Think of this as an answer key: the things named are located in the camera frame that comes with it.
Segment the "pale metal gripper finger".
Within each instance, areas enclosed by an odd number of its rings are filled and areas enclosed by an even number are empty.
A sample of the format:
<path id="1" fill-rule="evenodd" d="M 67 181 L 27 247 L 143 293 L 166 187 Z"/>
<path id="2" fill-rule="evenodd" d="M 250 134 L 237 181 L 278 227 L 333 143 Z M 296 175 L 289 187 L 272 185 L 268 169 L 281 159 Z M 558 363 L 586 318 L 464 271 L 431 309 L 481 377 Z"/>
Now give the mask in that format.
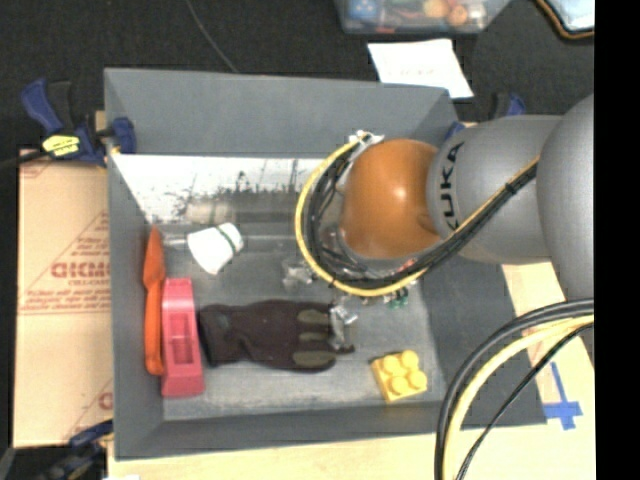
<path id="1" fill-rule="evenodd" d="M 304 260 L 286 259 L 282 262 L 282 285 L 285 290 L 299 290 L 311 285 L 315 274 Z"/>
<path id="2" fill-rule="evenodd" d="M 337 352 L 355 350 L 358 316 L 342 305 L 329 309 L 329 344 Z"/>

